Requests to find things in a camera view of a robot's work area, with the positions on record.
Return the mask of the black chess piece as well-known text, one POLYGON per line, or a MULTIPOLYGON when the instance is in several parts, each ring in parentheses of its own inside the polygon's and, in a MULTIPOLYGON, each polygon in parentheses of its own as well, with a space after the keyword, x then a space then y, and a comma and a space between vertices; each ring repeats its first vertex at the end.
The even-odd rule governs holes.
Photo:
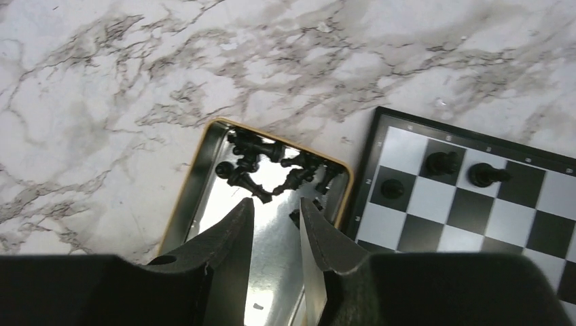
POLYGON ((426 159, 426 169, 430 175, 452 175, 458 170, 459 158, 455 151, 435 152, 426 159))
POLYGON ((489 187, 496 182, 509 181, 511 174, 508 170, 495 168, 488 163, 478 163, 470 167, 467 177, 476 187, 489 187))

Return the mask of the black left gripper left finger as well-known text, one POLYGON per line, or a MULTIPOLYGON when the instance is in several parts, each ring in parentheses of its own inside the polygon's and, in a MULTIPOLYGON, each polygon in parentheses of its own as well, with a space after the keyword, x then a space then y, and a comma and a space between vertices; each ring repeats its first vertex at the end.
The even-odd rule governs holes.
POLYGON ((117 255, 1 257, 2 325, 242 325, 254 203, 181 246, 133 264, 117 255))

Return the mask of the black chess pawn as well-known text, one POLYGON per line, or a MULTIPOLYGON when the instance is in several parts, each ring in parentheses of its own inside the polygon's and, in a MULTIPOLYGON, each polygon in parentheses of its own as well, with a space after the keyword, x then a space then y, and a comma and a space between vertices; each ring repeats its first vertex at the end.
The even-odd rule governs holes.
POLYGON ((398 179, 387 179, 382 182, 380 192, 384 198, 398 199, 404 195, 405 187, 398 179))

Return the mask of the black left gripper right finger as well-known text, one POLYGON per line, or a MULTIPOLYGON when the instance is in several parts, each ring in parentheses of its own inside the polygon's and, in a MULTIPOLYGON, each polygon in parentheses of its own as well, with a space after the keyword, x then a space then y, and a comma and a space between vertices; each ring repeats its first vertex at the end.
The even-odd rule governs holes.
POLYGON ((500 253, 369 252, 300 200, 309 325, 570 325, 538 267, 500 253))

